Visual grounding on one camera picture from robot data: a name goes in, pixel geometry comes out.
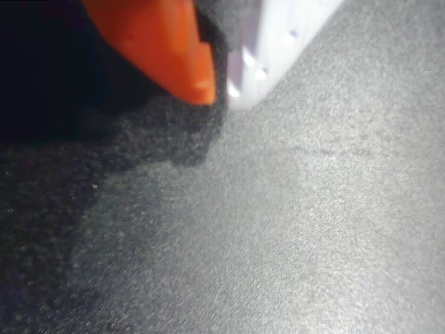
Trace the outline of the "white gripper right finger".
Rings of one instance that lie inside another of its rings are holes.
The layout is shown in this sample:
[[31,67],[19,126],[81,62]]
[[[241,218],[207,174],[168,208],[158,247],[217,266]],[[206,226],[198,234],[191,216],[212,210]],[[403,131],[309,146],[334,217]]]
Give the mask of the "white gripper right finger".
[[242,16],[239,44],[227,57],[227,106],[258,105],[278,84],[342,0],[255,1]]

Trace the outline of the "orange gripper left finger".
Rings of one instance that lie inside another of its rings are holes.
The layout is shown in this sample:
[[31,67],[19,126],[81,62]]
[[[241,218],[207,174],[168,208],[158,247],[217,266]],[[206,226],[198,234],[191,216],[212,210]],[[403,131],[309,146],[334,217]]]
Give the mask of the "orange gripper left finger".
[[211,46],[200,40],[193,1],[89,0],[82,4],[103,39],[145,76],[185,103],[215,102]]

